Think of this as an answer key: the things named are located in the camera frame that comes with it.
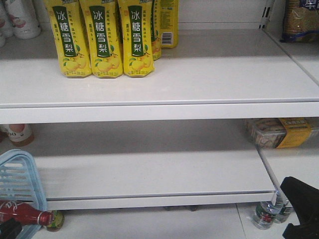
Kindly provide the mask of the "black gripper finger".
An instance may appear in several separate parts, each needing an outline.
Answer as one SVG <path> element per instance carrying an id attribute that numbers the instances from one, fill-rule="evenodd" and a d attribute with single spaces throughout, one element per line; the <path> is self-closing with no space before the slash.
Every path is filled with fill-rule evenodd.
<path id="1" fill-rule="evenodd" d="M 22 224 L 11 218 L 0 225 L 0 239 L 15 239 L 22 231 Z"/>
<path id="2" fill-rule="evenodd" d="M 283 232 L 285 239 L 317 239 L 319 237 L 319 190 L 289 176 L 281 189 L 294 208 L 299 225 L 289 223 Z"/>

